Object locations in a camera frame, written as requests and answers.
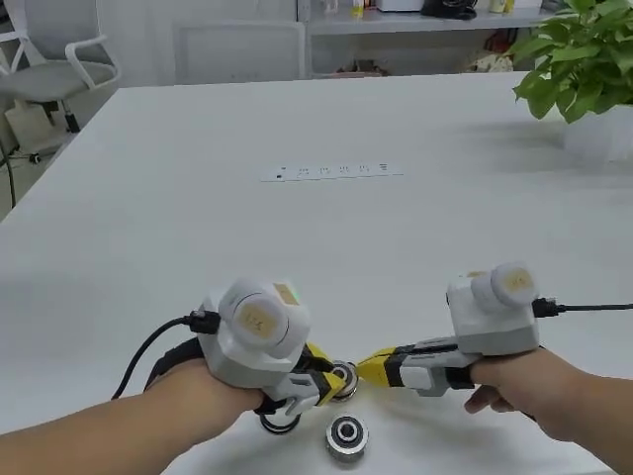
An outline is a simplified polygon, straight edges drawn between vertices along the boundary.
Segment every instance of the metal ring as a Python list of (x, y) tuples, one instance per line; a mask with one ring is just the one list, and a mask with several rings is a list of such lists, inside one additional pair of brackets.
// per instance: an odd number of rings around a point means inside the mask
[(301, 414), (296, 416), (291, 423), (285, 426), (278, 426), (268, 421), (267, 416), (265, 414), (259, 415), (259, 421), (261, 422), (262, 427), (268, 430), (270, 433), (274, 433), (275, 435), (284, 435), (292, 431), (296, 426), (299, 425), (300, 420), (301, 420)]
[(358, 374), (356, 374), (356, 366), (353, 363), (336, 360), (333, 361), (334, 369), (332, 374), (338, 376), (345, 381), (345, 386), (332, 398), (332, 401), (343, 403), (348, 401), (356, 394), (358, 388)]
[(345, 414), (337, 417), (327, 427), (325, 440), (332, 457), (339, 462), (353, 463), (365, 453), (369, 431), (360, 419)]

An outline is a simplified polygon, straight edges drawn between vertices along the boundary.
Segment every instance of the office chair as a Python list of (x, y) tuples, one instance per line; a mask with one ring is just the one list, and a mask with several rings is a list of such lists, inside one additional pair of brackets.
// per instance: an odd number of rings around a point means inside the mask
[[(25, 0), (25, 13), (26, 32), (0, 35), (0, 44), (20, 40), (10, 69), (0, 67), (0, 94), (60, 103), (68, 131), (77, 134), (79, 125), (66, 100), (121, 78), (121, 67), (100, 32), (97, 0)], [(27, 42), (46, 62), (18, 70)]]
[(306, 78), (306, 28), (298, 22), (221, 21), (174, 28), (176, 84)]

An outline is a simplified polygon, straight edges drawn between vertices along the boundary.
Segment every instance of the electrical outlet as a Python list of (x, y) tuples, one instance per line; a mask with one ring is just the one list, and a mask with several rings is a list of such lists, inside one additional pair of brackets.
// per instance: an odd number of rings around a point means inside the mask
[(316, 181), (335, 180), (340, 178), (369, 178), (374, 176), (402, 175), (400, 170), (389, 163), (378, 164), (343, 164), (331, 166), (281, 166), (265, 173), (261, 181)]

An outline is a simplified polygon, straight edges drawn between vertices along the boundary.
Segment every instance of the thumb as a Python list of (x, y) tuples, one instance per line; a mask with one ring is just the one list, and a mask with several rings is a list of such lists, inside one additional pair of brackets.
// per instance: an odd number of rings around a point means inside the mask
[(471, 366), (471, 379), (475, 384), (485, 386), (500, 386), (500, 374), (498, 361), (491, 358), (484, 358)]

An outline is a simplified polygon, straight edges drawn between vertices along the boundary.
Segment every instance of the black cable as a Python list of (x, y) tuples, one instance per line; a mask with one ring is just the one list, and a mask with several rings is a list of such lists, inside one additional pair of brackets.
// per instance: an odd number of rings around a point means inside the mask
[(601, 310), (633, 310), (633, 304), (624, 305), (559, 305), (559, 312), (592, 312)]
[(143, 356), (143, 354), (147, 351), (149, 346), (156, 341), (156, 339), (161, 336), (163, 333), (167, 332), (169, 329), (174, 327), (178, 327), (179, 325), (187, 325), (188, 318), (182, 317), (180, 319), (174, 319), (170, 322), (167, 322), (165, 325), (160, 326), (154, 333), (152, 333), (140, 346), (140, 348), (136, 351), (132, 361), (128, 365), (128, 369), (126, 369), (126, 373), (121, 380), (121, 384), (119, 388), (115, 392), (115, 395), (112, 397), (112, 400), (119, 399), (123, 392), (126, 390), (126, 386), (130, 382), (130, 378), (132, 378), (132, 373), (134, 373), (136, 365), (138, 361)]
[(536, 299), (532, 302), (534, 317), (545, 319), (557, 317), (566, 312), (603, 312), (617, 310), (633, 310), (633, 304), (621, 305), (559, 305), (554, 299)]
[(11, 158), (6, 158), (7, 165), (7, 173), (9, 173), (9, 188), (11, 190), (11, 209), (15, 208), (18, 204), (18, 200), (16, 199), (16, 182), (13, 177), (13, 165), (11, 164)]
[(130, 361), (130, 364), (128, 365), (128, 369), (126, 369), (126, 374), (124, 374), (123, 379), (121, 380), (119, 389), (115, 392), (112, 400), (114, 401), (115, 399), (119, 399), (121, 397), (123, 392), (126, 390), (126, 386), (128, 386), (128, 383), (130, 382), (130, 378), (132, 378), (132, 373), (135, 372), (138, 361), (147, 351), (149, 346), (163, 333), (179, 325), (186, 325), (193, 333), (216, 334), (218, 332), (218, 328), (220, 327), (220, 320), (220, 314), (217, 312), (199, 310), (192, 312), (186, 317), (174, 319), (167, 322), (165, 325), (162, 325), (142, 343), (138, 351), (135, 353), (132, 361)]

